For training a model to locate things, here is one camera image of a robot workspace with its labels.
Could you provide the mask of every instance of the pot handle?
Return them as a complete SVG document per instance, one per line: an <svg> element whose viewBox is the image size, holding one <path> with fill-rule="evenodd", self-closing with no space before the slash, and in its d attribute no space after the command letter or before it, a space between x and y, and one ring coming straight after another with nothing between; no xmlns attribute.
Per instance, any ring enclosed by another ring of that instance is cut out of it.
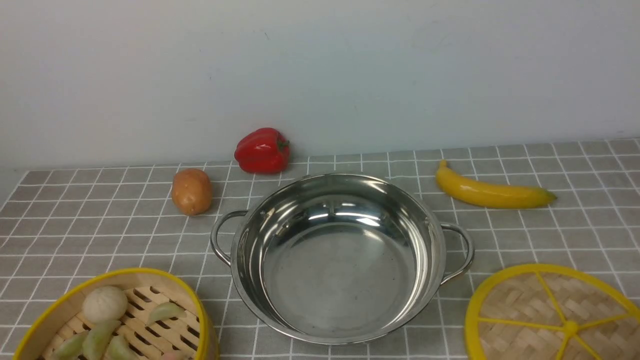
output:
<svg viewBox="0 0 640 360"><path fill-rule="evenodd" d="M218 231L220 231L220 227L225 223L225 221L229 220L230 218L243 217L248 212L248 210L237 210L228 212L222 215L220 220L216 222L216 225L213 226L213 229L211 229L211 235L209 235L209 242L211 243L211 247L213 248L213 251L216 252L216 255L218 255L222 262L227 264L227 266L231 266L231 257L225 254L225 252L222 251L222 248L218 244Z"/></svg>
<svg viewBox="0 0 640 360"><path fill-rule="evenodd" d="M467 257L465 258L464 264L462 264L462 266L456 271L451 272L442 278L440 285L444 285L449 280L467 272L467 270L471 266L471 262L474 260L474 256L476 254L476 247L474 246L474 242L471 241L471 236L469 236L469 233L463 228L461 228L460 226L456 224L450 224L448 222L443 222L440 224L440 227L442 227L443 230L455 231L456 233L460 234L463 240L465 240L465 243L467 243Z"/></svg>

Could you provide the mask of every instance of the plastic vegetable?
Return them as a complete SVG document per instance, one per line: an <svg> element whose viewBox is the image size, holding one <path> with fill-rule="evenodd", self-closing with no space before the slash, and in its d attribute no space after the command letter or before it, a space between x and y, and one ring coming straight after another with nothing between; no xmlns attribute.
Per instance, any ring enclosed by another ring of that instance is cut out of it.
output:
<svg viewBox="0 0 640 360"><path fill-rule="evenodd" d="M82 344L87 334L88 332L83 331L65 340L65 342L53 352L53 358L55 360L71 360L77 358L82 354Z"/></svg>
<svg viewBox="0 0 640 360"><path fill-rule="evenodd" d="M107 347L107 356L110 360L138 360L138 356L129 348L129 343L124 336L114 336Z"/></svg>
<svg viewBox="0 0 640 360"><path fill-rule="evenodd" d="M289 163L289 141L276 129L263 127L240 140L234 157L246 172L276 174Z"/></svg>
<svg viewBox="0 0 640 360"><path fill-rule="evenodd" d="M115 286L103 286L93 290L84 299L82 312L90 322L99 323L121 318L128 305L124 291Z"/></svg>
<svg viewBox="0 0 640 360"><path fill-rule="evenodd" d="M482 183L460 176L447 167L446 160L440 162L436 182L449 196L487 208L537 208L557 199L552 192L543 188Z"/></svg>
<svg viewBox="0 0 640 360"><path fill-rule="evenodd" d="M187 357L181 351L169 351L165 352L160 360L183 360Z"/></svg>
<svg viewBox="0 0 640 360"><path fill-rule="evenodd" d="M107 349L107 345L109 345L111 333L115 331L118 326L120 326L118 320L107 320L93 327L82 343L82 353L84 357L86 357L87 360L102 359L102 355L104 355L104 351Z"/></svg>
<svg viewBox="0 0 640 360"><path fill-rule="evenodd" d="M173 302L165 302L164 304L160 304L156 306L155 309L151 310L149 314L149 319L147 319L147 325L151 325L156 321L162 321L169 318L182 318L186 315L184 309L180 306L174 304Z"/></svg>
<svg viewBox="0 0 640 360"><path fill-rule="evenodd" d="M197 168L187 168L173 177L171 200L183 214L193 216L211 206L213 190L209 176Z"/></svg>

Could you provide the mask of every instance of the potato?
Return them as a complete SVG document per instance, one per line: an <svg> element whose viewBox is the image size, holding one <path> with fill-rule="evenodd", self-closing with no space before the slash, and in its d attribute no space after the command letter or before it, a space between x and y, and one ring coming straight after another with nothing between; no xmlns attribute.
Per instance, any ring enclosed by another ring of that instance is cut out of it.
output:
<svg viewBox="0 0 640 360"><path fill-rule="evenodd" d="M171 200L183 214L193 216L211 206L211 182L209 176L197 168L187 168L173 177Z"/></svg>

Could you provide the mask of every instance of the stainless steel pot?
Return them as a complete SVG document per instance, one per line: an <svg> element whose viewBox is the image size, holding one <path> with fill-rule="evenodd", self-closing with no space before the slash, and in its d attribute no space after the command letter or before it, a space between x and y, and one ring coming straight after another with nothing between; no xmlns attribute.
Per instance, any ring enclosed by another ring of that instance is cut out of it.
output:
<svg viewBox="0 0 640 360"><path fill-rule="evenodd" d="M228 256L217 234L233 217L244 218ZM447 275L443 229L467 243L464 264ZM327 345L369 341L401 327L474 257L464 229L440 223L400 188L354 174L304 177L250 211L227 213L211 231L211 245L264 323Z"/></svg>

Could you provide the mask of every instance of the bamboo steamer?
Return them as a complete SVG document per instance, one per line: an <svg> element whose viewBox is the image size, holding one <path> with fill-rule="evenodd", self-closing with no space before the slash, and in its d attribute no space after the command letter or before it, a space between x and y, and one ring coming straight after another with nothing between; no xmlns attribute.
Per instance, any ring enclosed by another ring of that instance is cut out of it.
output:
<svg viewBox="0 0 640 360"><path fill-rule="evenodd" d="M66 339L91 329L93 324L81 312L82 303L92 290L107 285L123 289L129 299L122 325L115 332L127 339L139 359L159 360L172 350L181 350L194 360L219 359L216 332L195 292L167 272L131 268L100 275L64 294L36 320L14 360L50 359ZM186 317L147 327L151 310L168 301L183 307Z"/></svg>
<svg viewBox="0 0 640 360"><path fill-rule="evenodd" d="M465 337L470 360L638 360L640 309L574 269L512 266L474 293Z"/></svg>

